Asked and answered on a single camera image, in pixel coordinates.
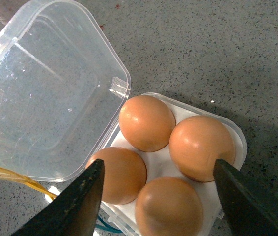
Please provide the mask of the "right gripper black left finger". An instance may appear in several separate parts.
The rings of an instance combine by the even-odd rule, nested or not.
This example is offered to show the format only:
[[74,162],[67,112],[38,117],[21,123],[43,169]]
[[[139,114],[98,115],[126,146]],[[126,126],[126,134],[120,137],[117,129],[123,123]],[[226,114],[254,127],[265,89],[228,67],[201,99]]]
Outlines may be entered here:
[[91,236],[98,216],[105,165],[95,160],[14,236]]

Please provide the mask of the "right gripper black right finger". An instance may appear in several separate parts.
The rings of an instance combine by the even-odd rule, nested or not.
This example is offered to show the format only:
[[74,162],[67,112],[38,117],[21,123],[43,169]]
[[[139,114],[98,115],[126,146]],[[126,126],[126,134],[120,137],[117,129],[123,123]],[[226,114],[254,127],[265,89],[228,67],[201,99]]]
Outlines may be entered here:
[[278,236],[278,198],[223,159],[213,175],[234,236]]

